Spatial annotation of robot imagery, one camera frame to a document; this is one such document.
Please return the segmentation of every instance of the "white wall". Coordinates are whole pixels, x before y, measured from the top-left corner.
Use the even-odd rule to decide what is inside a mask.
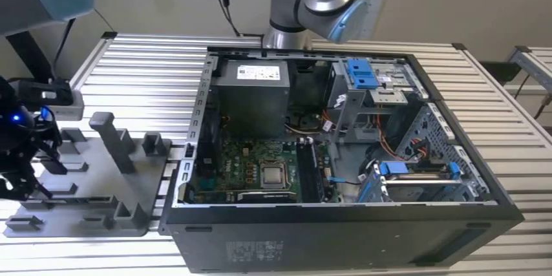
[[[477,59],[552,47],[550,0],[385,0],[373,40],[463,43]]]
[[[0,76],[5,79],[30,77],[25,64],[22,64],[21,59],[3,37],[0,37]]]

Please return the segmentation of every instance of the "black cable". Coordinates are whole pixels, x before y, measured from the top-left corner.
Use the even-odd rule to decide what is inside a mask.
[[[110,31],[114,32],[114,28],[111,27],[111,25],[109,24],[109,22],[106,21],[103,15],[99,13],[99,11],[94,8],[94,12],[97,13],[97,15],[99,16],[99,18],[103,20],[106,26],[109,27]]]
[[[229,16],[227,16],[227,14],[226,14],[226,12],[225,12],[225,10],[223,10],[223,5],[222,5],[222,1],[221,1],[221,0],[218,0],[218,4],[219,4],[221,10],[222,10],[223,18],[225,18],[225,20],[227,21],[227,24],[229,24],[229,25],[230,25],[230,27],[231,27],[231,31],[233,31],[233,33],[234,33],[235,37],[239,37],[239,32],[238,32],[238,30],[235,29],[235,27],[233,26],[233,22],[231,22],[231,20],[230,20],[230,18],[229,18]]]
[[[57,60],[59,59],[62,47],[65,46],[66,37],[69,37],[69,32],[70,32],[71,25],[74,24],[74,20],[75,19],[70,19],[69,22],[66,22],[65,30],[62,31],[59,46],[57,47],[57,52],[54,54],[53,62],[51,62],[51,76],[53,76],[53,78],[55,78],[54,67],[55,67],[55,64],[57,64]]]
[[[525,85],[525,82],[526,82],[527,79],[529,79],[529,74],[526,74],[526,77],[525,77],[523,81],[521,82],[521,85],[518,86],[518,89],[517,89],[517,92],[515,92],[515,95],[514,95],[514,99],[517,98],[517,95],[521,92],[521,89],[523,88],[523,85]]]
[[[535,119],[538,119],[538,117],[541,116],[541,113],[542,113],[543,107],[545,107],[545,105],[541,105],[541,106],[538,107],[538,110],[535,111],[535,114],[534,114],[534,117],[533,117],[533,119],[534,119],[534,120],[535,120]]]

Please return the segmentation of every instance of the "metal table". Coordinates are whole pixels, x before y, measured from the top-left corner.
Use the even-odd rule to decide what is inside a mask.
[[[509,61],[518,64],[552,94],[552,48],[517,46]]]
[[[257,39],[171,37],[118,34],[102,39],[71,79],[86,108],[77,126],[95,132],[87,119],[95,111],[115,115],[115,126],[131,137],[158,131],[177,145],[181,156],[195,86],[206,46],[255,47]],[[552,138],[498,86],[466,50],[450,44],[354,41],[334,45],[314,41],[319,50],[401,52],[415,55],[459,120],[482,158],[507,190],[526,221],[458,262],[450,269],[365,270],[302,275],[550,275],[552,274]],[[171,167],[165,170],[150,231],[138,238],[7,239],[0,246],[0,271],[17,275],[186,275],[185,263],[170,237],[155,232]],[[0,202],[0,219],[18,203]]]

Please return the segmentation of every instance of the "computer chassis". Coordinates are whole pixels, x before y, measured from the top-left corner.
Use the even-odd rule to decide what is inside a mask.
[[[197,156],[201,149],[199,138],[206,127],[203,120],[207,97],[215,89],[213,81],[218,79],[223,64],[227,61],[289,62],[305,59],[327,62],[331,66],[323,107],[331,108],[338,104],[338,121],[333,124],[333,133],[322,133],[327,137],[329,167],[334,174],[331,178],[357,177],[355,172],[349,173],[349,159],[362,157],[365,142],[378,142],[381,139],[369,131],[359,132],[357,127],[342,125],[354,123],[357,116],[366,113],[366,109],[371,109],[369,113],[382,113],[381,115],[391,113],[382,111],[383,107],[362,107],[359,103],[365,102],[367,94],[377,92],[377,89],[362,89],[362,86],[358,88],[358,77],[342,66],[349,59],[394,59],[411,71],[402,77],[409,86],[397,82],[389,92],[389,87],[383,86],[382,95],[390,95],[397,105],[401,105],[402,97],[394,91],[415,93],[421,104],[409,117],[409,126],[401,132],[401,141],[394,144],[393,152],[403,158],[407,156],[407,148],[411,149],[410,139],[414,136],[426,137],[434,146],[427,160],[434,158],[445,163],[453,161],[462,175],[469,176],[461,179],[461,184],[467,186],[451,188],[447,187],[451,184],[449,182],[438,188],[438,192],[431,193],[431,201],[393,202],[385,197],[389,197],[389,183],[397,180],[385,180],[379,171],[381,166],[390,161],[378,161],[369,163],[373,165],[369,178],[358,179],[359,190],[353,201],[341,195],[337,201],[330,199],[323,202],[322,195],[318,202],[291,201],[279,204],[270,201],[269,204],[258,204],[247,200],[239,204],[238,198],[227,195],[221,197],[225,201],[219,204],[194,202],[198,191],[190,185],[191,182],[197,185],[195,169],[205,164],[205,156],[201,163]],[[345,83],[345,91],[338,86],[338,79]],[[375,84],[381,89],[382,82]],[[373,105],[377,96],[369,95]],[[170,180],[159,233],[171,235],[190,272],[449,266],[522,221],[519,211],[410,54],[209,47],[189,122],[183,158]],[[297,139],[286,140],[295,146],[297,152],[299,145],[307,145],[311,143],[309,139],[315,139],[315,136],[309,138],[313,135],[298,136]],[[347,186],[335,184],[333,189],[342,194],[347,192]],[[362,189],[367,186],[378,189],[377,194],[371,195],[374,200],[365,199],[366,196],[359,199]]]

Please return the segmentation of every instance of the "label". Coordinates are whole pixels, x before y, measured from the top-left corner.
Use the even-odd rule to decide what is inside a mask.
[[[386,83],[386,82],[390,82],[390,78],[386,76],[377,76],[377,81]]]
[[[279,80],[278,66],[238,66],[238,80]]]
[[[230,263],[281,261],[283,241],[225,242],[225,252]]]
[[[325,131],[325,132],[329,132],[329,130],[330,130],[330,126],[333,125],[333,123],[330,122],[330,121],[325,121],[323,122],[323,126],[321,127],[321,129]]]

